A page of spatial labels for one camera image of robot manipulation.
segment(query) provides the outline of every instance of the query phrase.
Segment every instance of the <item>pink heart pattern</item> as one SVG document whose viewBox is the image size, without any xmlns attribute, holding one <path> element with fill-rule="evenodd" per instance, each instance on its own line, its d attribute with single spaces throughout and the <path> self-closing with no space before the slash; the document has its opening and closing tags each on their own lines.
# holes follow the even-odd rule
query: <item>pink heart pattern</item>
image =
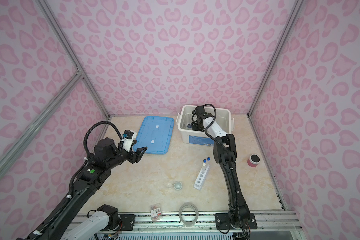
<svg viewBox="0 0 360 240">
<path fill-rule="evenodd" d="M 179 113 L 184 104 L 211 101 L 247 113 L 293 3 L 57 0 L 50 5 L 83 65 L 91 69 L 87 73 L 108 112 L 168 114 Z M 69 24 L 73 16 L 81 24 Z M 351 40 L 344 37 L 347 44 Z M 195 84 L 194 77 L 202 81 Z M 217 89 L 222 94 L 212 98 Z M 135 94 L 120 98 L 125 91 Z"/>
<path fill-rule="evenodd" d="M 360 239 L 360 1 L 307 1 L 253 121 L 307 239 Z"/>
<path fill-rule="evenodd" d="M 11 108 L 2 112 L 5 119 L 16 114 Z M 103 119 L 88 89 L 79 82 L 0 181 L 0 237 L 26 237 L 48 216 L 84 161 L 83 134 Z M 99 134 L 100 129 L 95 129 L 89 136 L 90 149 Z"/>
<path fill-rule="evenodd" d="M 0 157 L 75 71 L 37 9 L 0 2 Z"/>
</svg>

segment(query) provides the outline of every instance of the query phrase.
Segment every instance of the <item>pink jar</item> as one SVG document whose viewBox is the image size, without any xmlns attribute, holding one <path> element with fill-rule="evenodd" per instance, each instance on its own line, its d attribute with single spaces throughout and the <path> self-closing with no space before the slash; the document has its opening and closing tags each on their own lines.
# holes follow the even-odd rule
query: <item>pink jar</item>
<svg viewBox="0 0 360 240">
<path fill-rule="evenodd" d="M 249 158 L 248 158 L 248 165 L 251 167 L 255 167 L 259 164 L 260 162 L 260 157 L 257 156 L 256 154 L 252 154 Z"/>
</svg>

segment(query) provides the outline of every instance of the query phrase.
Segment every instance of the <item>beige marble surface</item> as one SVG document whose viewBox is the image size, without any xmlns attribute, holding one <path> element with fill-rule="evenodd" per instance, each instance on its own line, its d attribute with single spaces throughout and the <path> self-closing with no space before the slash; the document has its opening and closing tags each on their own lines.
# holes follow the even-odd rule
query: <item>beige marble surface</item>
<svg viewBox="0 0 360 240">
<path fill-rule="evenodd" d="M 176 120 L 176 115 L 169 116 Z M 237 147 L 236 168 L 241 191 L 250 210 L 281 209 L 266 166 L 252 168 L 247 164 L 251 154 L 261 156 L 259 147 L 246 115 L 232 115 L 235 118 Z M 125 129 L 139 132 L 143 116 L 113 117 L 122 133 Z M 105 137 L 118 137 L 109 127 Z M 211 157 L 211 170 L 201 190 L 193 187 L 203 163 Z M 167 184 L 181 181 L 183 188 L 167 188 Z M 175 124 L 169 150 L 164 155 L 144 154 L 139 163 L 128 161 L 112 169 L 112 175 L 87 201 L 80 212 L 88 212 L 102 204 L 108 204 L 120 212 L 148 212 L 149 206 L 160 203 L 162 211 L 178 211 L 184 202 L 192 202 L 199 211 L 228 210 L 228 192 L 220 166 L 214 161 L 213 147 L 186 144 Z"/>
</svg>

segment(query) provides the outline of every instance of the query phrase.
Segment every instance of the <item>blue plastic lid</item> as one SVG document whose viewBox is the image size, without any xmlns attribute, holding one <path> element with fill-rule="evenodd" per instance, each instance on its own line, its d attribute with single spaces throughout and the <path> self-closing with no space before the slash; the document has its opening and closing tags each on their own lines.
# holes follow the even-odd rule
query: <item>blue plastic lid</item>
<svg viewBox="0 0 360 240">
<path fill-rule="evenodd" d="M 173 118 L 145 117 L 137 133 L 137 142 L 133 150 L 148 147 L 145 153 L 166 154 L 171 142 L 174 122 Z"/>
</svg>

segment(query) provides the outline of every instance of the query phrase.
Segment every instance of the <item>black mounting plate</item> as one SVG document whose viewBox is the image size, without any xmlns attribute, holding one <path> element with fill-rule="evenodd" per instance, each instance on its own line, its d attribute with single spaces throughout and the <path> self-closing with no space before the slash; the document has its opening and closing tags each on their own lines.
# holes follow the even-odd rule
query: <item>black mounting plate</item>
<svg viewBox="0 0 360 240">
<path fill-rule="evenodd" d="M 121 231 L 132 231 L 135 224 L 135 215 L 134 214 L 121 214 L 120 220 L 123 221 L 123 226 Z"/>
<path fill-rule="evenodd" d="M 230 226 L 230 219 L 228 213 L 215 214 L 215 223 L 217 230 L 228 230 L 232 228 Z M 250 213 L 250 220 L 248 221 L 248 225 L 251 229 L 257 229 L 257 223 L 253 213 Z"/>
</svg>

